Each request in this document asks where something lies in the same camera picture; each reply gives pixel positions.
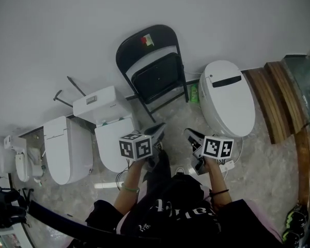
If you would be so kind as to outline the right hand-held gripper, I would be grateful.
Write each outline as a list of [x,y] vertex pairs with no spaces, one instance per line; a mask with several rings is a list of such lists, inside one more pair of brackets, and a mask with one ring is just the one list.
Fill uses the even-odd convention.
[[225,163],[231,158],[234,139],[217,136],[205,136],[191,128],[184,130],[184,136],[192,146],[192,167],[197,175],[203,175],[208,171],[205,168],[205,157],[219,160]]

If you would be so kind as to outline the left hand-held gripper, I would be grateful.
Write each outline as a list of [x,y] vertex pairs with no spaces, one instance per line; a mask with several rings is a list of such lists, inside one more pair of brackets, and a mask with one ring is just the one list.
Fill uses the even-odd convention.
[[145,170],[152,171],[159,162],[166,123],[134,131],[119,139],[121,156],[133,162],[145,160]]

